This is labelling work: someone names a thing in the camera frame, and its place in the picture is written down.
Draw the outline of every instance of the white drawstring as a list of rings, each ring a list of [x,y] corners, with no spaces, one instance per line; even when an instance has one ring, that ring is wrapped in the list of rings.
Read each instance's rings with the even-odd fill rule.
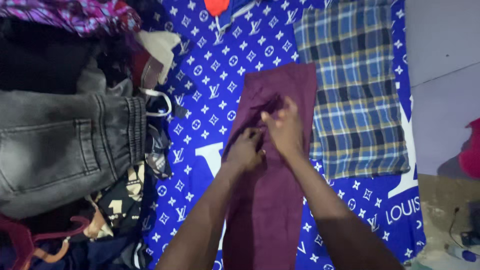
[[[161,112],[147,112],[146,115],[147,116],[154,116],[154,117],[162,117],[162,116],[167,116],[169,113],[172,112],[172,102],[170,101],[170,98],[168,98],[168,96],[163,93],[163,92],[160,92],[160,91],[155,91],[153,89],[145,89],[145,88],[141,88],[139,87],[140,91],[146,95],[149,95],[149,96],[154,96],[154,97],[163,97],[165,99],[165,101],[167,102],[167,106],[168,106],[168,111],[167,112],[164,112],[164,113],[161,113]]]

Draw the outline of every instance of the hand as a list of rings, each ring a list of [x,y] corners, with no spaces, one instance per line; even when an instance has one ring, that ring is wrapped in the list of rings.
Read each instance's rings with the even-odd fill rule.
[[[268,112],[262,111],[262,121],[268,126],[268,132],[278,152],[284,157],[303,156],[303,126],[298,107],[289,97],[285,97],[285,108],[278,111],[278,120]]]
[[[262,132],[258,128],[245,129],[230,148],[227,162],[234,164],[242,172],[255,169],[262,163],[265,155],[264,150],[256,151],[261,135]]]

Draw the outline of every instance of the jeans pocket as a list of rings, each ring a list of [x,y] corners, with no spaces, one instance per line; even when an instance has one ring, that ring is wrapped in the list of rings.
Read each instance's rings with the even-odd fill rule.
[[[0,129],[0,196],[37,191],[99,170],[92,121]]]

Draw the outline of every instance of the maroon pants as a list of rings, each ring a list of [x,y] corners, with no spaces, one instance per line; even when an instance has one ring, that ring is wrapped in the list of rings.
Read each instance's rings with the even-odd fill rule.
[[[291,97],[303,122],[303,148],[308,155],[313,106],[317,89],[314,64],[290,63],[245,75],[237,117],[224,151],[224,158],[247,127],[263,132],[260,148],[266,159],[255,172],[239,180],[227,214],[223,241],[226,270],[294,269],[302,216],[302,190],[270,141],[262,111],[274,118]]]

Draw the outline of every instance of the blue plaid fabric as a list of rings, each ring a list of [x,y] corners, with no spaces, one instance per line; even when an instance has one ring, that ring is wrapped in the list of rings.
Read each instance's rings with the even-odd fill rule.
[[[294,24],[300,62],[317,66],[310,156],[328,179],[408,172],[392,71],[391,2],[304,9]]]

